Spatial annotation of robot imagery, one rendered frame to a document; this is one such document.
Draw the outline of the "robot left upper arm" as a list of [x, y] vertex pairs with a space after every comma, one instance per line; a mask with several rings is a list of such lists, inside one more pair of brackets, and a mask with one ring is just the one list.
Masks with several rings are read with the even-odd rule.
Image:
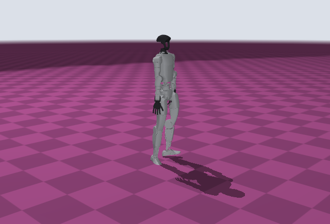
[[173, 67], [173, 78], [174, 78], [174, 77], [177, 76], [177, 72], [174, 71], [174, 68], [175, 68], [175, 55], [174, 54], [172, 54], [172, 55], [173, 55], [173, 61], [174, 61], [174, 67]]

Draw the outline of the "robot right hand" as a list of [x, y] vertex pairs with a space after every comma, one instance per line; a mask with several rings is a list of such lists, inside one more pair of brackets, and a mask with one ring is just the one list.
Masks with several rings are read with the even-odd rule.
[[153, 106], [153, 113], [154, 113], [154, 109], [155, 109], [155, 114], [156, 114], [156, 109], [157, 109], [157, 115], [158, 115], [158, 110], [159, 110], [159, 114], [160, 114], [160, 108], [163, 111], [163, 108], [161, 106], [160, 101], [161, 101], [161, 97], [160, 97], [160, 100], [155, 100], [155, 103], [154, 103], [154, 106]]

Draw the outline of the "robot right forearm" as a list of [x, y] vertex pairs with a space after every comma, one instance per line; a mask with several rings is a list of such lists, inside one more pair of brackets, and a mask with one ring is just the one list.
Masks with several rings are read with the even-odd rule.
[[156, 80], [155, 80], [155, 100], [160, 100], [160, 94], [161, 94], [161, 77], [160, 76], [157, 76], [156, 77]]

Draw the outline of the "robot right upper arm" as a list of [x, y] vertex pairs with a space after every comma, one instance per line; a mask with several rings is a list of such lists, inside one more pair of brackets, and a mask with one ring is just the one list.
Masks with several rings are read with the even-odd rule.
[[[162, 56], [156, 56], [153, 58], [155, 79], [157, 76], [160, 76], [161, 63], [162, 63]], [[161, 82], [163, 82], [163, 77], [162, 76], [160, 77], [161, 77]]]

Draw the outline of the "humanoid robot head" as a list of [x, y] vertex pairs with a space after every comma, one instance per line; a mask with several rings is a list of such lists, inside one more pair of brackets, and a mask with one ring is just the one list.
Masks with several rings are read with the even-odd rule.
[[[167, 35], [160, 35], [158, 38], [157, 38], [157, 42], [161, 42], [163, 45], [164, 45], [164, 48], [161, 48], [160, 52], [165, 52], [165, 53], [162, 53], [162, 54], [168, 54], [166, 50], [168, 50], [170, 48], [170, 37], [167, 36]], [[166, 47], [166, 42], [168, 43], [168, 47]]]

